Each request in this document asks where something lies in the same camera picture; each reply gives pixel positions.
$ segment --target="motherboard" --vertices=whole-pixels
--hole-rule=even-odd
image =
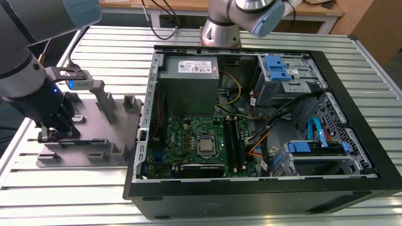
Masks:
[[[248,136],[244,118],[169,118],[165,146],[148,155],[148,177],[255,177],[255,162],[243,148]]]

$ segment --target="cpu socket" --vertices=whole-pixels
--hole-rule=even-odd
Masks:
[[[196,154],[203,159],[209,159],[216,154],[216,147],[215,147],[215,135],[201,135],[197,134],[196,136]]]

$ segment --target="slotted metal table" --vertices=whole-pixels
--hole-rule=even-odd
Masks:
[[[169,29],[157,29],[169,35]],[[326,53],[382,146],[402,170],[402,93],[372,60],[359,41],[340,35],[272,33],[258,39],[242,33],[247,48],[311,49]],[[73,61],[105,81],[115,99],[135,94],[144,99],[153,45],[197,46],[197,30],[181,29],[160,41],[148,28],[92,26],[81,40]],[[65,63],[65,54],[59,66]],[[80,91],[81,98],[95,98]],[[43,145],[37,129],[25,119],[0,160],[0,225],[280,225],[367,226],[402,224],[402,193],[368,200],[334,214],[147,220],[124,201],[125,167],[36,167]]]

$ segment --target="green circuit board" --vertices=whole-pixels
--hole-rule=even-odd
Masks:
[[[255,162],[246,163],[246,170],[232,172],[228,169],[223,118],[207,117],[172,117],[168,119],[167,145],[164,150],[153,150],[148,158],[153,163],[149,165],[151,178],[169,178],[172,167],[184,163],[213,163],[225,166],[225,177],[255,176]],[[237,119],[242,139],[250,136],[246,119]],[[215,141],[216,153],[209,158],[197,155],[197,138],[211,136]]]

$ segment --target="ram slot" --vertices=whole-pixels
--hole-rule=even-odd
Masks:
[[[224,144],[225,144],[225,155],[227,155],[227,164],[229,172],[239,172],[240,168],[240,160],[239,160],[239,152],[236,151],[236,131],[235,126],[232,124],[232,118],[223,119],[223,136],[224,136]]]
[[[240,134],[240,128],[239,128],[239,123],[237,120],[231,121],[232,127],[235,128],[235,137],[232,142],[235,143],[236,151],[239,154],[239,161],[242,165],[242,169],[246,169],[246,158],[244,158],[244,150],[243,150],[243,141],[242,141],[242,134]]]

